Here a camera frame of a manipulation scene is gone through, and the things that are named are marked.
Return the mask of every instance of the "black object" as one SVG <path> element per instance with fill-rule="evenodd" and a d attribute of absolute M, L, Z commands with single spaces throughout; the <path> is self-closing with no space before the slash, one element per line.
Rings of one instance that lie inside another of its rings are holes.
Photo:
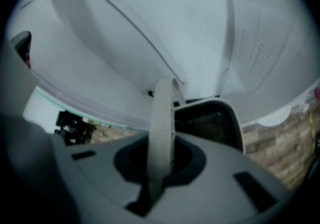
<path fill-rule="evenodd" d="M 25 60 L 25 54 L 26 52 L 30 52 L 31 47 L 31 32 L 24 31 L 16 35 L 11 42 L 14 43 L 14 49 L 18 52 L 20 57 Z"/>
<path fill-rule="evenodd" d="M 237 173 L 234 177 L 259 212 L 277 202 L 249 173 Z"/>
<path fill-rule="evenodd" d="M 174 119 L 176 131 L 244 150 L 236 115 L 224 102 L 207 101 L 176 110 Z"/>
<path fill-rule="evenodd" d="M 153 93 L 153 91 L 149 90 L 149 91 L 148 91 L 148 95 L 154 98 L 154 93 Z"/>
<path fill-rule="evenodd" d="M 82 117 L 68 111 L 60 111 L 55 124 L 60 130 L 55 130 L 54 133 L 59 134 L 66 145 L 89 143 L 95 128 L 94 125 L 83 122 Z"/>
<path fill-rule="evenodd" d="M 142 138 L 119 150 L 114 158 L 114 165 L 125 180 L 142 185 L 137 201 L 126 207 L 140 216 L 145 216 L 151 208 L 146 175 L 148 143 L 148 137 Z M 174 144 L 173 173 L 163 179 L 163 189 L 189 184 L 206 165 L 206 156 L 197 146 L 179 137 L 175 138 Z"/>

